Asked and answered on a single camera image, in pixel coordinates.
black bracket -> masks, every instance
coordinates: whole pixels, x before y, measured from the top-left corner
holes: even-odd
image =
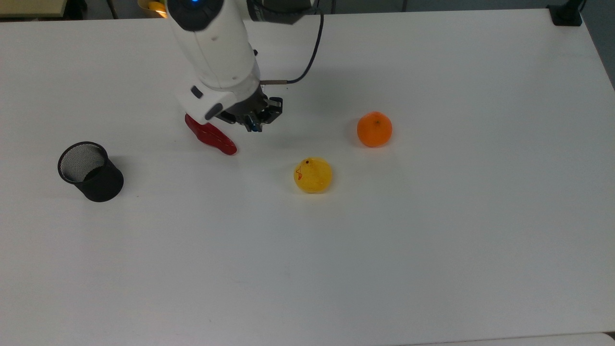
[[[583,0],[568,0],[565,5],[548,5],[551,20],[556,26],[581,26],[583,19],[579,12],[579,6]]]

black mesh cup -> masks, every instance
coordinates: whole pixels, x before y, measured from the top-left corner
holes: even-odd
[[[94,202],[110,200],[124,186],[122,172],[109,160],[105,149],[92,142],[66,149],[58,161],[58,172],[65,182],[75,185]]]

black cable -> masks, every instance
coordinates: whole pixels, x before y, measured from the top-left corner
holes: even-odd
[[[306,76],[306,74],[309,72],[309,69],[312,67],[312,64],[314,63],[314,59],[316,58],[316,53],[318,53],[318,46],[320,45],[320,37],[322,36],[322,28],[325,24],[325,13],[322,12],[321,9],[316,9],[316,11],[318,13],[320,13],[320,26],[318,28],[318,36],[316,37],[316,43],[314,44],[314,51],[312,52],[312,57],[309,60],[309,63],[307,64],[307,67],[305,69],[305,71],[303,71],[303,74],[301,74],[301,76],[299,76],[299,78],[296,79],[292,79],[290,81],[286,81],[286,80],[274,80],[274,81],[261,81],[261,85],[271,85],[271,84],[294,84],[300,80],[303,79],[303,77]]]
[[[301,76],[299,76],[299,78],[297,79],[292,79],[291,81],[287,81],[286,84],[294,84],[300,80],[303,79],[303,77],[306,76],[306,74],[309,72],[310,67],[312,67],[312,63],[314,63],[314,59],[316,58],[316,53],[318,53],[318,46],[320,45],[320,37],[322,36],[322,27],[325,24],[325,14],[324,12],[322,12],[321,9],[318,9],[318,12],[320,12],[320,26],[318,28],[318,36],[316,37],[316,44],[314,45],[314,51],[312,52],[312,57],[309,59],[309,63],[306,67],[306,70],[303,71],[303,74]]]

yellow object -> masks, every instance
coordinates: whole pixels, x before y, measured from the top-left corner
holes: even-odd
[[[331,166],[322,158],[306,158],[295,167],[295,184],[307,193],[323,192],[331,184]]]
[[[148,3],[148,8],[150,10],[156,11],[163,18],[167,18],[167,9],[164,7],[163,4],[157,1],[150,1]]]

gray floor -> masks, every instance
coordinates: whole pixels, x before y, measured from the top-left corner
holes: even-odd
[[[106,0],[86,0],[87,19],[111,19]],[[565,0],[408,0],[407,11],[540,9],[548,4],[563,4]],[[113,0],[117,16],[145,18],[137,0]],[[329,11],[331,0],[321,0],[320,6]],[[338,0],[336,13],[398,12],[402,0]],[[615,86],[615,0],[588,0],[583,10],[593,42],[598,49],[606,72]]]

